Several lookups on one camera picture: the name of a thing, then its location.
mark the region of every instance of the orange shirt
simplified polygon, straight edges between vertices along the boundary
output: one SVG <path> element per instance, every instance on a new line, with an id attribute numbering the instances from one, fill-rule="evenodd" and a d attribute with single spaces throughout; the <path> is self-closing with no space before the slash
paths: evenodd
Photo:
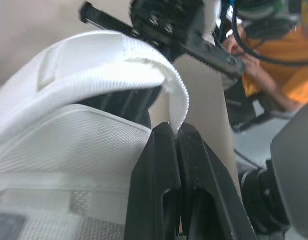
<path id="1" fill-rule="evenodd" d="M 247 39 L 250 48 L 259 40 Z M 302 27 L 291 31 L 283 39 L 265 42 L 257 48 L 262 55 L 284 61 L 308 61 L 308 38 L 302 35 Z M 286 67 L 261 61 L 261 66 L 282 86 L 283 93 L 298 103 L 308 103 L 308 66 Z M 245 74 L 242 78 L 246 96 L 260 92 L 253 78 Z"/>

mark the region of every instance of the gray floor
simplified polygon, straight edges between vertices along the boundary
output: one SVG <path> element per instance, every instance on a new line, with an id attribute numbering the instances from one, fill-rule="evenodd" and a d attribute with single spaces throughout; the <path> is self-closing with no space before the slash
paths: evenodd
<path id="1" fill-rule="evenodd" d="M 254 107 L 257 114 L 262 113 L 262 108 L 259 103 L 256 103 Z M 286 120 L 273 119 L 263 125 L 251 128 L 245 133 L 234 134 L 236 150 L 258 166 L 264 166 L 265 161 L 271 157 L 270 144 L 273 138 L 287 123 L 288 121 Z M 238 155 L 236 155 L 236 161 L 246 163 L 246 161 Z M 299 236 L 294 229 L 288 231 L 285 239 L 304 240 L 304 238 Z"/>

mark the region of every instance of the white fabric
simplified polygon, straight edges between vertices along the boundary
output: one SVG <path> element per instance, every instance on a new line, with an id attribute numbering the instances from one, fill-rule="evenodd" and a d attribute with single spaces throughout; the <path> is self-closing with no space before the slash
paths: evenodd
<path id="1" fill-rule="evenodd" d="M 57 43 L 7 81 L 0 212 L 27 217 L 20 239 L 122 237 L 131 172 L 151 130 L 73 103 L 156 86 L 169 94 L 176 134 L 188 110 L 179 74 L 147 44 L 110 31 Z"/>
<path id="2" fill-rule="evenodd" d="M 188 111 L 175 68 L 155 49 L 111 31 L 83 33 L 39 53 L 0 89 L 0 143 L 55 109 L 119 90 L 163 85 L 174 133 Z"/>

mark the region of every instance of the person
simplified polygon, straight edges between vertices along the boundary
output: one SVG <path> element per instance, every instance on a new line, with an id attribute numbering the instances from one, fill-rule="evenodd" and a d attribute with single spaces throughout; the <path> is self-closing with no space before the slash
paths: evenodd
<path id="1" fill-rule="evenodd" d="M 256 50 L 264 56 L 283 61 L 308 61 L 308 26 L 299 25 L 282 39 L 264 44 L 247 38 L 241 25 L 238 32 L 250 48 L 260 45 Z M 288 67 L 260 61 L 243 53 L 234 36 L 225 40 L 223 45 L 231 54 L 241 55 L 246 63 L 240 83 L 245 98 L 263 92 L 286 112 L 297 111 L 308 103 L 308 66 Z"/>

